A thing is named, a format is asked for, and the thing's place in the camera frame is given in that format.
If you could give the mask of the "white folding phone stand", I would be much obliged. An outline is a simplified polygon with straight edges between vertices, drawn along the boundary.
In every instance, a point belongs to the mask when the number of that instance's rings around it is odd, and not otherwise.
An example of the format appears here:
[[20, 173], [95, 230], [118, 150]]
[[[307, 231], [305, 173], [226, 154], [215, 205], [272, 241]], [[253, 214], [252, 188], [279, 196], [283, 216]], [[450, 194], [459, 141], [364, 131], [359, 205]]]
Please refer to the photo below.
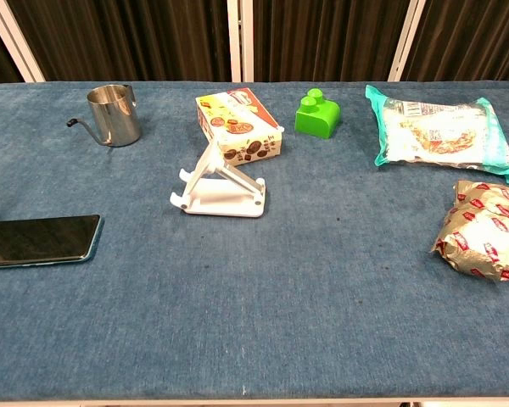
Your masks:
[[213, 140], [201, 155], [195, 170], [180, 170], [186, 183], [181, 196], [170, 202], [188, 214], [259, 217], [264, 212], [266, 183], [252, 179], [228, 164], [218, 142]]

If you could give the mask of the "teal-edged clear snack bag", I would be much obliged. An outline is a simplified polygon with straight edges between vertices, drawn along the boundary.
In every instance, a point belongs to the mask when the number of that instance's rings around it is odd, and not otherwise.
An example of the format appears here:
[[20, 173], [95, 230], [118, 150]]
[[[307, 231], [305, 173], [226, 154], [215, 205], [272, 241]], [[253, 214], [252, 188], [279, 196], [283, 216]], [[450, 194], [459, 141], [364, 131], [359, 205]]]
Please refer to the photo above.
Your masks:
[[509, 145], [490, 101], [443, 105], [390, 98], [368, 85], [378, 123], [375, 165], [405, 161], [481, 170], [509, 183]]

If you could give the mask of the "dark pleated curtain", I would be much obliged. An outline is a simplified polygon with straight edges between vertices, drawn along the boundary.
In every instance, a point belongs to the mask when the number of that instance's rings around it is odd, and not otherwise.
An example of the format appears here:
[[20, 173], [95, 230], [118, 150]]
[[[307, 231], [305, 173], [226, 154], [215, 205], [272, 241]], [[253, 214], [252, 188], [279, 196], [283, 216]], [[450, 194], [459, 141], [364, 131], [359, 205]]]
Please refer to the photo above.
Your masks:
[[[384, 81], [411, 0], [6, 0], [47, 81], [230, 81], [248, 4], [254, 81]], [[509, 0], [425, 0], [404, 81], [509, 81]]]

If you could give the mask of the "stainless steel gooseneck pitcher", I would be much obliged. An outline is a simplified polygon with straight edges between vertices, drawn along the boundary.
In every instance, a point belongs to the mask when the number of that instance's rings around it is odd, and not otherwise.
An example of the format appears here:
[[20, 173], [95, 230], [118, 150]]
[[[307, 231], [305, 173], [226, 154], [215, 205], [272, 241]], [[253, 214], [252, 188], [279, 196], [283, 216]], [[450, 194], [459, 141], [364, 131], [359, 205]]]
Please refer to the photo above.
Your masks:
[[124, 147], [141, 137], [137, 101], [131, 85], [109, 84], [96, 87], [87, 94], [87, 101], [98, 134], [82, 119], [70, 119], [66, 124], [68, 127], [83, 125], [94, 141], [105, 147]]

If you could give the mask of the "cream cookie box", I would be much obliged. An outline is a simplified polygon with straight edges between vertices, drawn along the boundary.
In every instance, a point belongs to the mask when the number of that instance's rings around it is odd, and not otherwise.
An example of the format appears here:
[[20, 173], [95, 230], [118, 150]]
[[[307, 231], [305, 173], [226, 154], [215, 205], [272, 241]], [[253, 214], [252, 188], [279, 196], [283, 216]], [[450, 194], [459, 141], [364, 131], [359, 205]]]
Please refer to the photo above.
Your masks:
[[281, 153], [283, 128], [247, 87], [195, 98], [200, 127], [234, 166]]

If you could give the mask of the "green toy building block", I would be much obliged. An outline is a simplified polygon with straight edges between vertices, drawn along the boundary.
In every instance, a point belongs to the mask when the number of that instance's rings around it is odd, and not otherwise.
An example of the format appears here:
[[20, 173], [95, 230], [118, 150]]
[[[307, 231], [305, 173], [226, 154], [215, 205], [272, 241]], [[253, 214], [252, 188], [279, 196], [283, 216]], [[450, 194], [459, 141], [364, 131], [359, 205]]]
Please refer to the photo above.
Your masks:
[[300, 100], [295, 114], [294, 129], [322, 139], [333, 134], [340, 119], [339, 105], [327, 99], [322, 90], [311, 88]]

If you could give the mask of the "gold and red foil package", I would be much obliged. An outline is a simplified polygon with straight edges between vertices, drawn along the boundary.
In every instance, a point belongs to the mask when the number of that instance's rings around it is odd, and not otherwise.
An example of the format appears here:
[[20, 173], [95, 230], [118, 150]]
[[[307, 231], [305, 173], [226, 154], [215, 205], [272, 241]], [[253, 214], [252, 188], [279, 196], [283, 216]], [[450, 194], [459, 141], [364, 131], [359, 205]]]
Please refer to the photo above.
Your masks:
[[509, 281], [509, 187], [460, 180], [454, 192], [432, 250], [463, 274]]

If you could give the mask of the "white frame post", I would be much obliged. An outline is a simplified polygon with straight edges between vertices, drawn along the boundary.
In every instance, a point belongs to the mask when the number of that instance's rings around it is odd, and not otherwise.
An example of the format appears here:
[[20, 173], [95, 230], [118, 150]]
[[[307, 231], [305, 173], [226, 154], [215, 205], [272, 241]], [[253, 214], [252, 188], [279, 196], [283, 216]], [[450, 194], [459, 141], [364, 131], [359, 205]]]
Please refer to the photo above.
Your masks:
[[230, 62], [233, 82], [255, 81], [253, 0], [227, 0]]
[[7, 0], [0, 0], [0, 37], [25, 82], [46, 80]]
[[417, 33], [426, 0], [410, 0], [400, 38], [394, 52], [388, 81], [400, 81]]

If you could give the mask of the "black smartphone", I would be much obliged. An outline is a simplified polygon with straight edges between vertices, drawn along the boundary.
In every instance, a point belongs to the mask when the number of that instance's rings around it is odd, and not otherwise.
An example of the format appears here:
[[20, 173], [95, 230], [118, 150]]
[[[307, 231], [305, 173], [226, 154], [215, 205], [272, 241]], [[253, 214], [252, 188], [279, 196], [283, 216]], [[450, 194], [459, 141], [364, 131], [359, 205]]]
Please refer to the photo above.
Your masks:
[[101, 215], [0, 221], [0, 268], [82, 262], [92, 257]]

